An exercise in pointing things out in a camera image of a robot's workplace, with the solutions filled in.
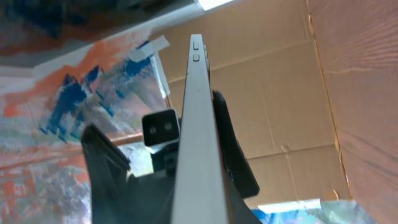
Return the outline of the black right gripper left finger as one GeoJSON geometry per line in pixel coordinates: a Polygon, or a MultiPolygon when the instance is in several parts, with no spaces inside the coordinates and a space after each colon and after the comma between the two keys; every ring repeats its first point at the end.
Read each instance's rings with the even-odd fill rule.
{"type": "Polygon", "coordinates": [[[94,124],[81,145],[91,184],[93,223],[170,223],[174,196],[174,151],[152,155],[153,173],[129,175],[130,160],[94,124]]]}

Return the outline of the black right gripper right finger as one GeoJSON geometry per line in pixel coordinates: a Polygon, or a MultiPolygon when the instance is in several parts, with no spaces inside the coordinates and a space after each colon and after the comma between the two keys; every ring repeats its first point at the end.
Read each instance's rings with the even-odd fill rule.
{"type": "Polygon", "coordinates": [[[233,223],[251,224],[260,220],[244,200],[256,196],[260,187],[234,133],[226,100],[222,93],[213,91],[213,107],[225,173],[227,205],[233,223]]]}

